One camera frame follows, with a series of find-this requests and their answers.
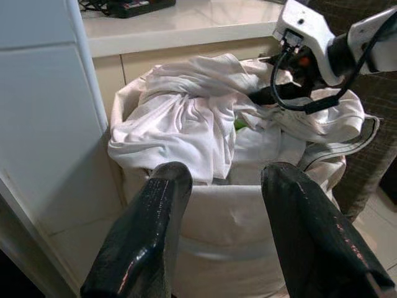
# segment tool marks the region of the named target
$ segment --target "black cable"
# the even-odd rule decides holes
[[[107,5],[107,1],[105,0],[80,0],[79,4],[84,8],[81,12],[84,11],[100,11],[104,15],[109,16],[109,11],[104,8]]]
[[[272,74],[270,76],[270,93],[271,93],[272,97],[275,99],[276,103],[279,104],[280,107],[283,107],[287,110],[292,110],[292,111],[304,111],[305,106],[294,106],[291,104],[286,104],[283,101],[283,99],[279,96],[279,92],[277,91],[277,87],[275,85],[275,79],[277,77],[277,73],[279,72],[280,65],[287,56],[291,55],[292,51],[293,51],[293,48],[285,49],[279,56],[279,59],[277,59],[275,65],[273,67]]]
[[[284,100],[279,96],[279,93],[277,92],[277,88],[275,86],[275,79],[277,77],[277,72],[280,68],[282,61],[287,56],[289,56],[293,50],[293,48],[284,49],[282,54],[279,56],[279,59],[277,60],[276,64],[274,65],[272,74],[270,76],[270,91],[272,97],[276,100],[276,102],[279,104],[280,107],[292,111],[305,111],[307,114],[318,112],[323,109],[327,109],[329,107],[338,105],[339,99],[346,93],[346,91],[350,88],[350,86],[352,85],[352,83],[360,73],[361,67],[369,58],[369,55],[371,54],[371,51],[375,46],[375,44],[378,42],[378,39],[381,37],[383,33],[385,33],[386,30],[388,30],[396,22],[396,20],[397,20],[397,11],[394,14],[392,14],[375,32],[370,42],[368,43],[367,47],[365,48],[363,54],[361,55],[360,59],[358,60],[353,73],[349,76],[346,83],[343,85],[341,90],[339,90],[339,92],[336,95],[320,99],[319,101],[313,101],[309,104],[305,104],[304,106],[294,106],[294,105],[286,104]]]

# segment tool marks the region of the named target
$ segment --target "black device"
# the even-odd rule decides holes
[[[82,0],[79,3],[86,11],[101,11],[106,16],[126,19],[174,6],[176,0]]]

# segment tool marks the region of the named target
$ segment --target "white towel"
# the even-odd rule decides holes
[[[305,140],[340,142],[358,136],[364,112],[352,92],[339,106],[312,115],[251,102],[247,94],[268,85],[271,69],[257,60],[240,63],[230,54],[155,67],[116,94],[109,155],[125,169],[153,169],[160,163],[181,161],[196,183],[210,184],[213,178],[225,179],[230,171],[236,149],[235,118],[244,119],[249,126],[238,133],[237,146],[252,140],[251,150],[257,154],[251,165],[258,164],[262,150],[269,161],[280,155],[275,144],[281,143],[282,134],[268,133],[274,127],[272,122],[301,139],[301,144]],[[288,72],[280,71],[278,83],[291,80]],[[333,92],[326,89],[313,95],[323,97]],[[284,154],[282,160],[301,155],[301,146],[283,150],[292,155]],[[241,150],[237,152],[238,167],[240,153],[244,155]]]

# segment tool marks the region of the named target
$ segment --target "white countertop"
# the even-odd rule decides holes
[[[93,57],[271,36],[282,5],[264,0],[177,0],[130,19],[83,12]]]

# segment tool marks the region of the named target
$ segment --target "white wall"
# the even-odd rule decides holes
[[[79,18],[76,0],[0,4],[0,194],[75,291],[122,209]]]

